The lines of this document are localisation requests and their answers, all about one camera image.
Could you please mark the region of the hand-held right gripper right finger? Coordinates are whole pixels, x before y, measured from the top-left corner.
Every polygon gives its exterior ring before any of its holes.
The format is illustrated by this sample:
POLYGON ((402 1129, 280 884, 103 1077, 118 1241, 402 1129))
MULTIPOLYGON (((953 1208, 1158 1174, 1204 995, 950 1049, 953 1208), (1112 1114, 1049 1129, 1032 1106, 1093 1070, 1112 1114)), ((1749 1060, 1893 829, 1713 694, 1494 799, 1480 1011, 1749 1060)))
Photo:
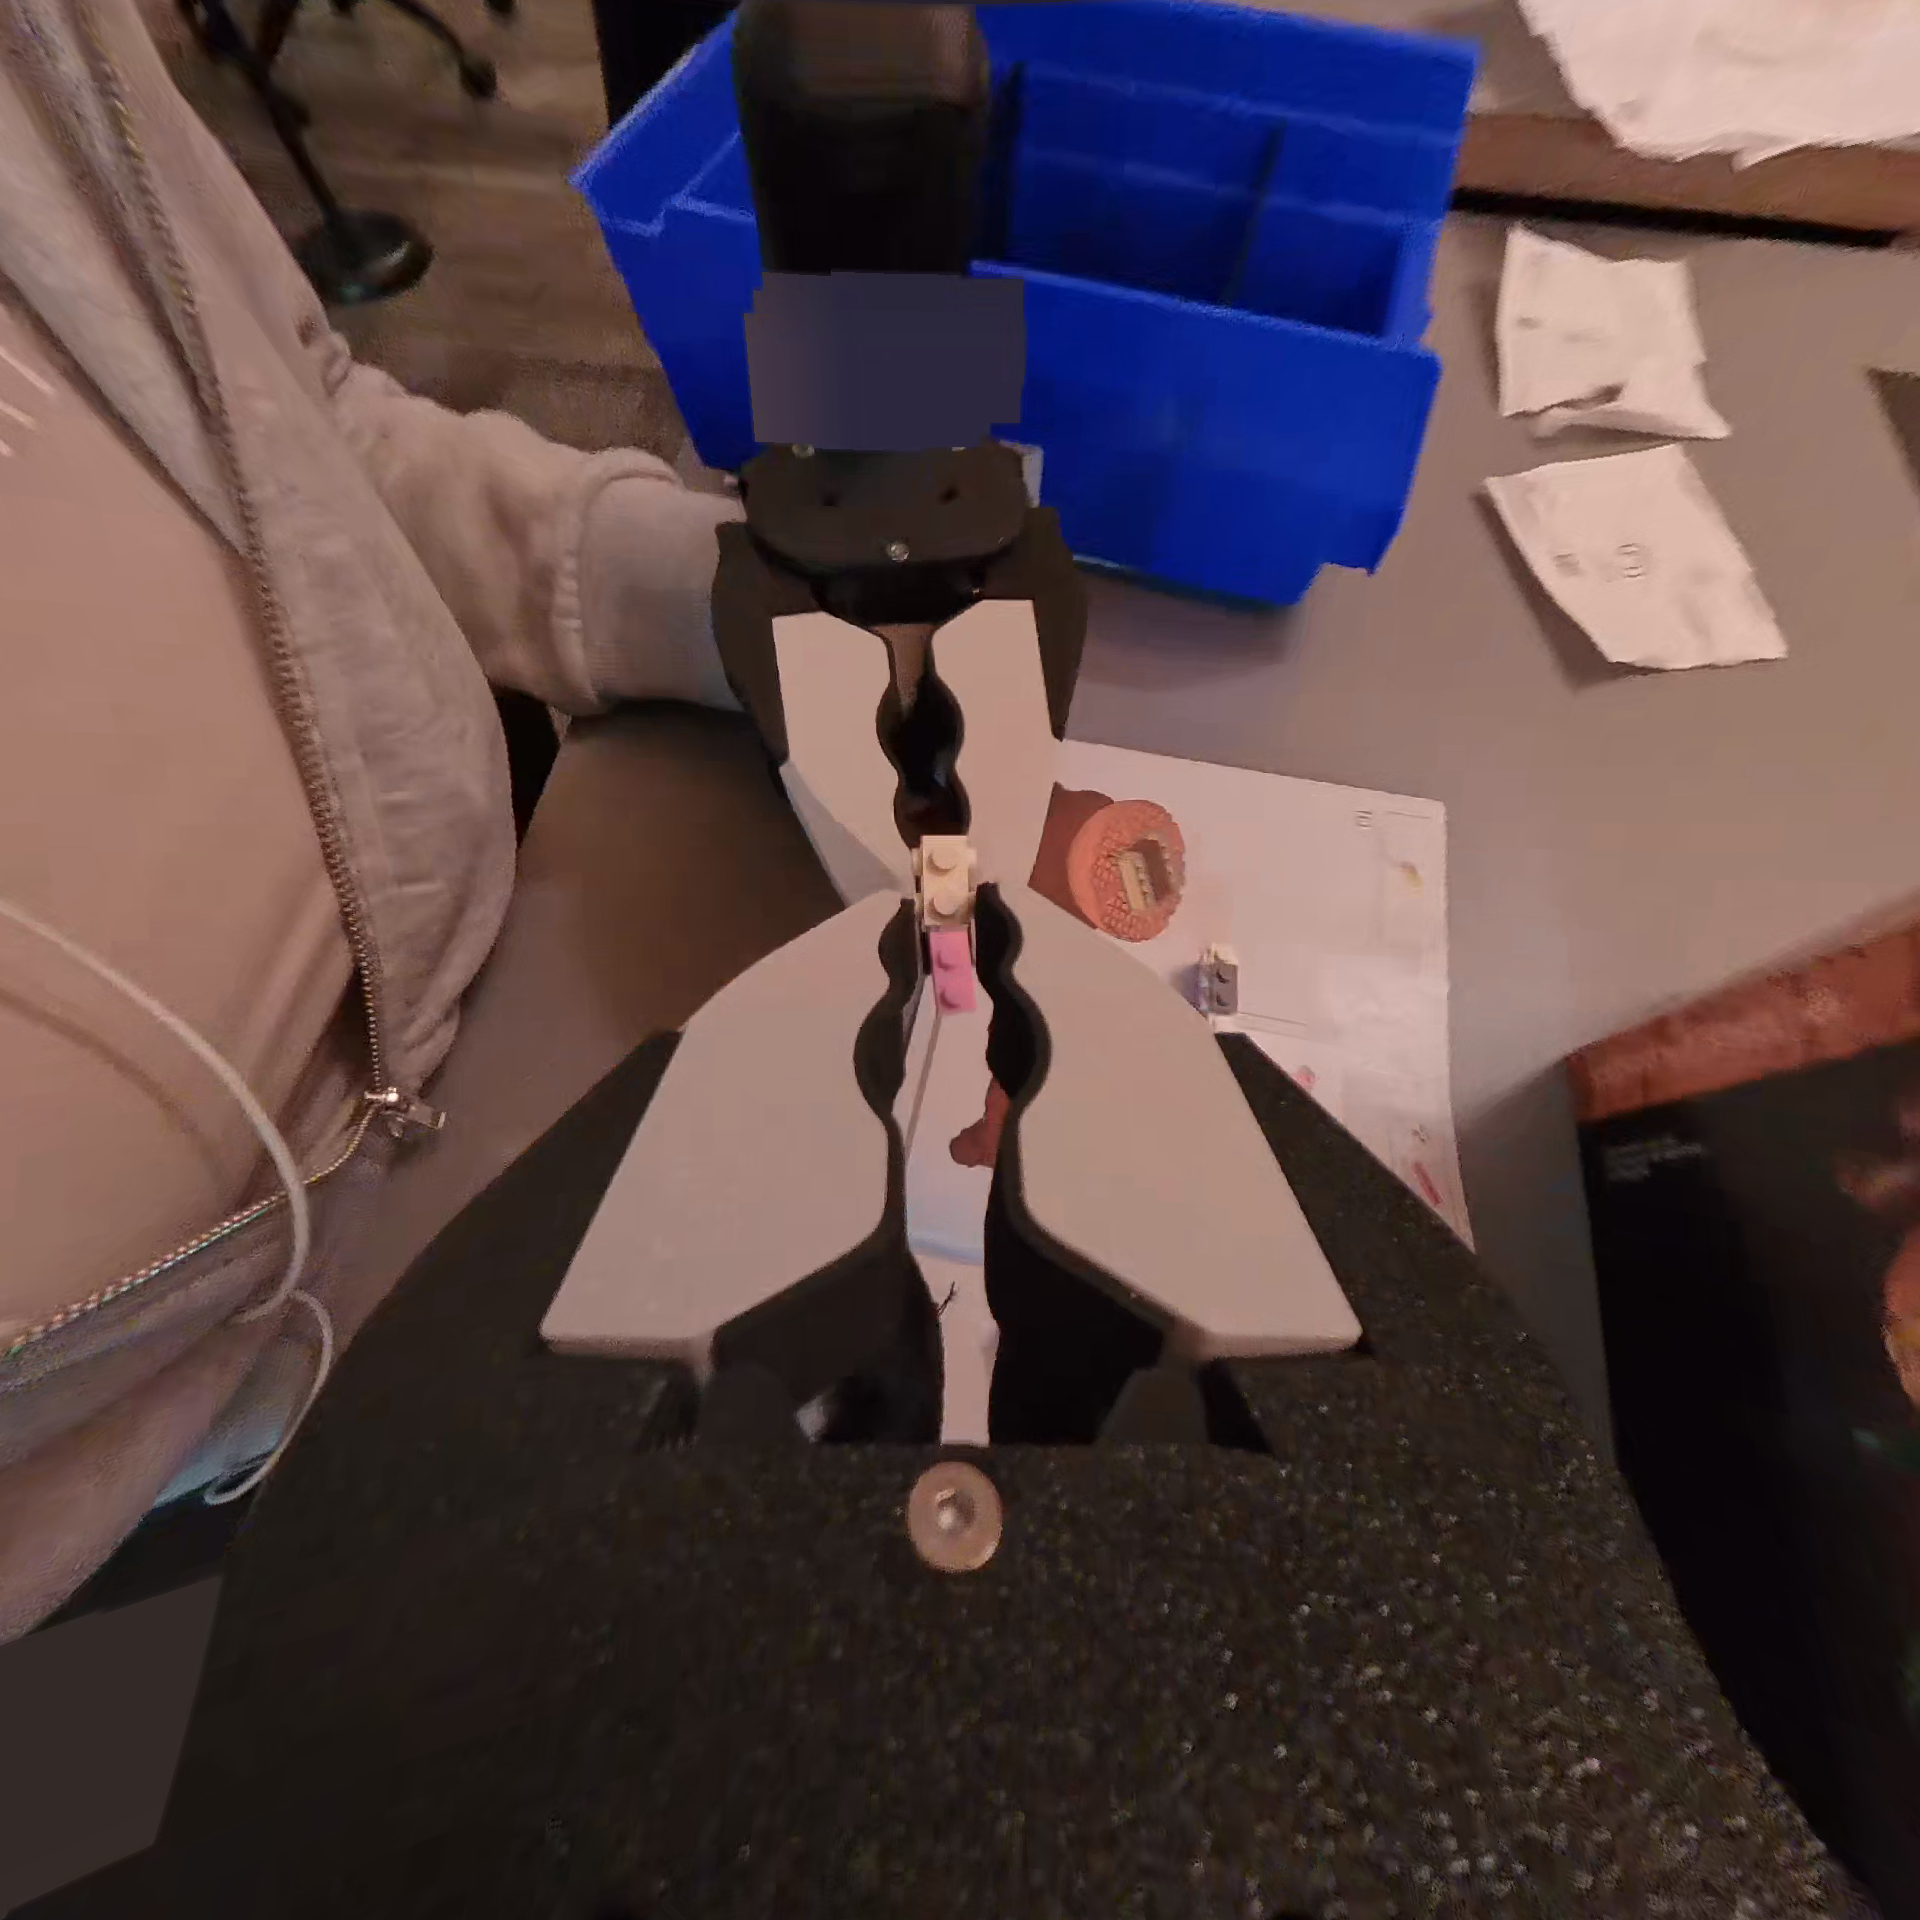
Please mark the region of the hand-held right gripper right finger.
POLYGON ((988 1074, 1008 1098, 986 1286, 1079 1283, 1194 1361, 1343 1355, 1357 1311, 1220 1037, 1150 967, 1024 884, 986 884, 988 1074))

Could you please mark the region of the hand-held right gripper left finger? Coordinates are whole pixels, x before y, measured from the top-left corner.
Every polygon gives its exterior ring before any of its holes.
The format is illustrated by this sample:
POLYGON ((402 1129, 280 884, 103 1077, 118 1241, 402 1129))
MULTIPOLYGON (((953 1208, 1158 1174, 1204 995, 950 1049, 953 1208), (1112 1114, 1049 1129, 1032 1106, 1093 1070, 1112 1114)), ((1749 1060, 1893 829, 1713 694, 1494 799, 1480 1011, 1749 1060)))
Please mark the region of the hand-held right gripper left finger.
POLYGON ((559 1355, 853 1371, 903 1291, 909 897, 872 891, 721 987, 543 1316, 559 1355))

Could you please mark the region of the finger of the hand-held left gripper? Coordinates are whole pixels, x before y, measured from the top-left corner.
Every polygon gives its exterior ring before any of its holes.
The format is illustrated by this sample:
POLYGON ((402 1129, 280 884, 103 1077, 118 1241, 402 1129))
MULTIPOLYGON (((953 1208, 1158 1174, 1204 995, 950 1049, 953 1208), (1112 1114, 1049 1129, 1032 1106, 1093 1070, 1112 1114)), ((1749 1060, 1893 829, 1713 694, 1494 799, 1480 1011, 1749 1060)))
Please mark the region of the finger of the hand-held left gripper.
POLYGON ((777 687, 780 782, 829 884, 844 897, 911 897, 899 766, 883 745, 883 712, 899 691, 885 637, 825 612, 783 615, 777 687))
POLYGON ((1027 879, 1057 766, 1032 604, 988 601, 946 619, 953 780, 980 879, 1027 879))

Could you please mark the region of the person's left forearm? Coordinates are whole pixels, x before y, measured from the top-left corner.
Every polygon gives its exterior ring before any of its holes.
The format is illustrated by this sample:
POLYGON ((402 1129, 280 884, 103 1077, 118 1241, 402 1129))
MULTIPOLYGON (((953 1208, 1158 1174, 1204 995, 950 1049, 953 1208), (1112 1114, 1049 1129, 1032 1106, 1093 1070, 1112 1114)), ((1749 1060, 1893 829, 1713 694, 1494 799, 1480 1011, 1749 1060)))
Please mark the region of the person's left forearm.
POLYGON ((564 714, 624 701, 738 712, 710 595, 730 494, 644 450, 575 450, 506 412, 455 412, 315 345, 333 422, 490 687, 564 714))

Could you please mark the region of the grey desk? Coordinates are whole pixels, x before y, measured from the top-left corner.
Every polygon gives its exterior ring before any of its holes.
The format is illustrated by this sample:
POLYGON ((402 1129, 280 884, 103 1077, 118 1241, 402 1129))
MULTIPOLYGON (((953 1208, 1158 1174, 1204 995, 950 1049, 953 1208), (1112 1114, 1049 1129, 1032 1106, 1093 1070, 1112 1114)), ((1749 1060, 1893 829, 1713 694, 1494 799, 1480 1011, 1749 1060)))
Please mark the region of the grey desk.
MULTIPOLYGON (((1482 484, 1550 456, 1503 419, 1485 319, 1509 229, 1444 216, 1436 396, 1376 572, 1285 606, 1075 559, 1068 741, 1436 799, 1459 1181, 1475 1261, 1587 1414, 1608 1369, 1563 1057, 1746 972, 1918 912, 1918 497, 1867 373, 1918 369, 1918 253, 1706 243, 1690 268, 1730 438, 1687 453, 1789 652, 1721 669, 1597 656, 1482 484)), ((1580 456, 1626 453, 1576 438, 1580 456)), ((1053 834, 1027 879, 1103 938, 1139 928, 1152 805, 1053 834)))

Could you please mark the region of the blue plastic bin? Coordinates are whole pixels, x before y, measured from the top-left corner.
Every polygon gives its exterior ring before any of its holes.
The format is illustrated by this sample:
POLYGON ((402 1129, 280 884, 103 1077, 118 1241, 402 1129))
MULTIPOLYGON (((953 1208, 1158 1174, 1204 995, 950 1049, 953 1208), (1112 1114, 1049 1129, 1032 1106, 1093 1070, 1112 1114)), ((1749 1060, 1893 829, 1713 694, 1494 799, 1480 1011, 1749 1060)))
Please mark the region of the blue plastic bin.
MULTIPOLYGON (((980 9, 972 278, 1021 284, 1018 419, 1075 559, 1296 604, 1393 543, 1436 396, 1436 236, 1475 50, 1232 3, 980 9)), ((575 174, 694 453, 755 456, 761 282, 730 24, 575 174)))

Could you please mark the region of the open building instruction booklet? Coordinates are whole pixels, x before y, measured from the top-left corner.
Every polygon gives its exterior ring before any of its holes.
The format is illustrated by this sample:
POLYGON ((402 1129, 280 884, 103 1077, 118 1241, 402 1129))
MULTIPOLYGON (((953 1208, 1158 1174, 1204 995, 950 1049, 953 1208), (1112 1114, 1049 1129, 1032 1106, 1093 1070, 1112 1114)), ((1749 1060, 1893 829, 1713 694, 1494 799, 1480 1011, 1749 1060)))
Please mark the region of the open building instruction booklet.
MULTIPOLYGON (((1118 805, 1152 805, 1181 837, 1128 853, 1139 928, 1111 938, 1184 1001, 1204 1001, 1203 959, 1235 967, 1218 1034, 1247 1034, 1340 1119, 1463 1247, 1475 1245, 1459 1181, 1449 987, 1448 809, 1436 799, 1216 766, 1068 741, 1053 834, 1111 834, 1118 805)), ((946 1443, 986 1443, 988 1296, 980 1237, 988 1169, 950 1141, 986 1117, 988 1001, 919 1008, 902 1084, 909 1237, 945 1330, 946 1443)))

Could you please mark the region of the black office chair base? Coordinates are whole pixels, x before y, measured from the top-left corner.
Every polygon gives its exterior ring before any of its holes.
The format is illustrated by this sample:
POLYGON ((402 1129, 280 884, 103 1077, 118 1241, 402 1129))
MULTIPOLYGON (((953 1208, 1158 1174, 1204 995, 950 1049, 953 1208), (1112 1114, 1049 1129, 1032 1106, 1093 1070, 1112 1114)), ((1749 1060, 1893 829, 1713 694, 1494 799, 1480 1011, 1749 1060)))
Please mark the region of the black office chair base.
POLYGON ((278 79, 278 60, 303 3, 255 3, 243 25, 234 3, 176 3, 207 60, 234 67, 253 89, 278 148, 291 161, 317 221, 295 243, 297 265, 329 307, 408 294, 434 265, 431 243, 402 216, 345 207, 309 149, 309 106, 278 79))

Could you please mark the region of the dark building set box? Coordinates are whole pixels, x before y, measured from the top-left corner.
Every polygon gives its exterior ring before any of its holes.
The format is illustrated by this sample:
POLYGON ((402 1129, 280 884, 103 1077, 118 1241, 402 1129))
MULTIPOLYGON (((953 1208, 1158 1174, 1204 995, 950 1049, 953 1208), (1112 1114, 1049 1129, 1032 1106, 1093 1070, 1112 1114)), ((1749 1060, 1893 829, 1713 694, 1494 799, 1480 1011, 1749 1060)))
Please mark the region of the dark building set box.
POLYGON ((1742 1728, 1918 1917, 1918 922, 1563 1066, 1619 1469, 1742 1728))

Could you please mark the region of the white paper bag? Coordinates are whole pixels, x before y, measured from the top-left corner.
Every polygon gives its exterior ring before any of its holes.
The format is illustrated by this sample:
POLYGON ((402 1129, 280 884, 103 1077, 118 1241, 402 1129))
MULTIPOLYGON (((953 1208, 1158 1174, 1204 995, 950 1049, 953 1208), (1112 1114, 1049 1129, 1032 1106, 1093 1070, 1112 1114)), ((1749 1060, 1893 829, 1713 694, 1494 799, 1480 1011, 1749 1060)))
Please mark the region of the white paper bag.
POLYGON ((1519 3, 1617 148, 1733 165, 1918 149, 1918 3, 1519 3))
POLYGON ((1494 301, 1500 412, 1537 438, 1619 430, 1723 442, 1690 268, 1600 258, 1535 229, 1509 229, 1494 301))
POLYGON ((1721 669, 1789 652, 1749 559, 1677 445, 1490 475, 1503 532, 1580 628, 1626 669, 1721 669))

